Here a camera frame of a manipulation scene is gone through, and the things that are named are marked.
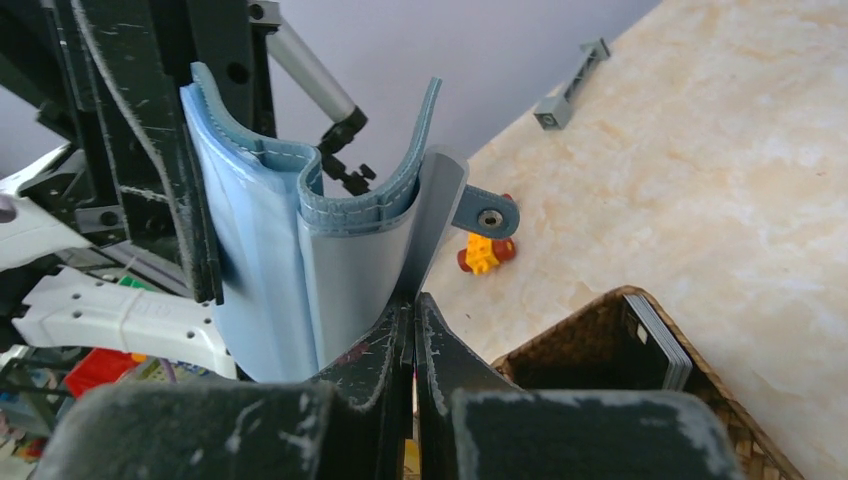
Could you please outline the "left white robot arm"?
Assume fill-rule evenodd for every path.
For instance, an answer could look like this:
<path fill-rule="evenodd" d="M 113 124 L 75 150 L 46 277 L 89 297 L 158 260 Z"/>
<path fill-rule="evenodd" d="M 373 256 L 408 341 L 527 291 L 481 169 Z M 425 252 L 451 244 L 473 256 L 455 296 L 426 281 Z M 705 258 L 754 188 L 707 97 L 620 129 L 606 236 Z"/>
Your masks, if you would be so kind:
<path fill-rule="evenodd" d="M 263 1 L 5 1 L 1 84 L 63 145 L 1 183 L 1 335 L 243 378 L 221 325 L 223 258 L 181 90 L 275 128 Z"/>

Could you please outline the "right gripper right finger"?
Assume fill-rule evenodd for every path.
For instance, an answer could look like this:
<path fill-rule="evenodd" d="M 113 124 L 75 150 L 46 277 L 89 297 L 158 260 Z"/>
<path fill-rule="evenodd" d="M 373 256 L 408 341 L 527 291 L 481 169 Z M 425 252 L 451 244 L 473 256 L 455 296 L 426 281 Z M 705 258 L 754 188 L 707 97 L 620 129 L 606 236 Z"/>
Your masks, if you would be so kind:
<path fill-rule="evenodd" d="M 718 418 L 665 390 L 524 390 L 416 303 L 425 479 L 739 479 Z"/>

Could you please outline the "blue leather card holder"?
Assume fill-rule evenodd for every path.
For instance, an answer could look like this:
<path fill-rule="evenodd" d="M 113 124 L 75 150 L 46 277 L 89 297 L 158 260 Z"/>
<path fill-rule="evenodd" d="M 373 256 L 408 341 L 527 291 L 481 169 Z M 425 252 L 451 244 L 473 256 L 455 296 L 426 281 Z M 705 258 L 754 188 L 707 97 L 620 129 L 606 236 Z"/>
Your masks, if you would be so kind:
<path fill-rule="evenodd" d="M 391 176 L 329 197 L 315 147 L 243 126 L 210 69 L 191 72 L 180 97 L 222 261 L 214 320 L 256 382 L 303 381 L 341 356 L 394 293 L 422 289 L 450 227 L 496 239 L 518 228 L 513 200 L 469 185 L 467 162 L 428 144 L 438 78 Z"/>

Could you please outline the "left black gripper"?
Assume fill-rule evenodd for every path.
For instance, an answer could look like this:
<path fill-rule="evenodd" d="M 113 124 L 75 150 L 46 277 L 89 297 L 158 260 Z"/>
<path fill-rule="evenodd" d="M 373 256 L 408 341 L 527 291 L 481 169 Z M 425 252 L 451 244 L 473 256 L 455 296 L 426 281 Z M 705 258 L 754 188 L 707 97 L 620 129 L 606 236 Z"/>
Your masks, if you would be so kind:
<path fill-rule="evenodd" d="M 187 285 L 223 300 L 217 242 L 179 89 L 205 64 L 229 111 L 274 130 L 265 37 L 248 1 L 5 1 L 1 84 L 88 154 L 95 197 L 165 199 Z"/>

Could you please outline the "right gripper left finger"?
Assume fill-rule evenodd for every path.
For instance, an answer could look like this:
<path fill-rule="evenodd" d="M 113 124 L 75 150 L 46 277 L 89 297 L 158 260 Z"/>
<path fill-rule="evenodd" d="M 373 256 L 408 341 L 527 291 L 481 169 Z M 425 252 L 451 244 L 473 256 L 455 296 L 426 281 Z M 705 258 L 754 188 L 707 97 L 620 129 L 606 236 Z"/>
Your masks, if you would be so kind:
<path fill-rule="evenodd" d="M 414 309 L 374 327 L 312 378 L 111 385 L 60 422 L 38 479 L 397 479 L 409 415 Z"/>

